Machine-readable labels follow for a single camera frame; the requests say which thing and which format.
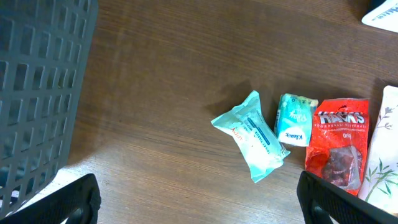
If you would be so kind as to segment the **teal wet wipes pack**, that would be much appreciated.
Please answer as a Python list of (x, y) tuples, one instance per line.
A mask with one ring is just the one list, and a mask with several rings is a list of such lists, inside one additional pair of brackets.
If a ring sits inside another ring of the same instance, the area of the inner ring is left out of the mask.
[(290, 154), (266, 123), (256, 90), (240, 105), (213, 119), (211, 124), (233, 137), (255, 183), (281, 167)]

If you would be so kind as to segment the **red candy bag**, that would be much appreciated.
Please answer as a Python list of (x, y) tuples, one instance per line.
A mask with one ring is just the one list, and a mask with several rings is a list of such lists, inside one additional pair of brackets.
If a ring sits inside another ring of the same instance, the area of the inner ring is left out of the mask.
[(324, 100), (315, 110), (305, 170), (356, 196), (368, 154), (369, 100)]

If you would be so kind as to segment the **small teal tissue pack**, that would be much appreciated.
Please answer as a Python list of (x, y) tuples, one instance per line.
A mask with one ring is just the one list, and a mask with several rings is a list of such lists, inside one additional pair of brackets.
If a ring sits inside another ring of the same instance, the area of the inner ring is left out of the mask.
[(274, 126), (277, 139), (285, 144), (307, 147), (317, 106), (318, 100), (289, 93), (281, 95)]

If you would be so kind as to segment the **white leaf-print cream tube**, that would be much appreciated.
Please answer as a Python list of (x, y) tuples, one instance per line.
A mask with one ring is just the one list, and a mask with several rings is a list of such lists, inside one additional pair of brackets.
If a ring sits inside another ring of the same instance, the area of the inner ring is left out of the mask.
[(358, 197), (397, 216), (397, 88), (385, 86)]

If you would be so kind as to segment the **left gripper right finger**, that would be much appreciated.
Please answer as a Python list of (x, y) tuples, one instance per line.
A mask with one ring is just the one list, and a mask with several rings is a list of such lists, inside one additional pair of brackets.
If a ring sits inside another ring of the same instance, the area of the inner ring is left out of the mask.
[(303, 171), (297, 197), (305, 223), (397, 223), (397, 217), (345, 192), (343, 189)]

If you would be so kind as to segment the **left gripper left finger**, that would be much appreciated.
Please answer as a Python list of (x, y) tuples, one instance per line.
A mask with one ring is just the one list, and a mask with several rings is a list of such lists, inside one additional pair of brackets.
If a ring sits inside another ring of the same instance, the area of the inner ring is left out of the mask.
[(101, 196), (94, 174), (86, 174), (1, 220), (4, 224), (97, 224)]

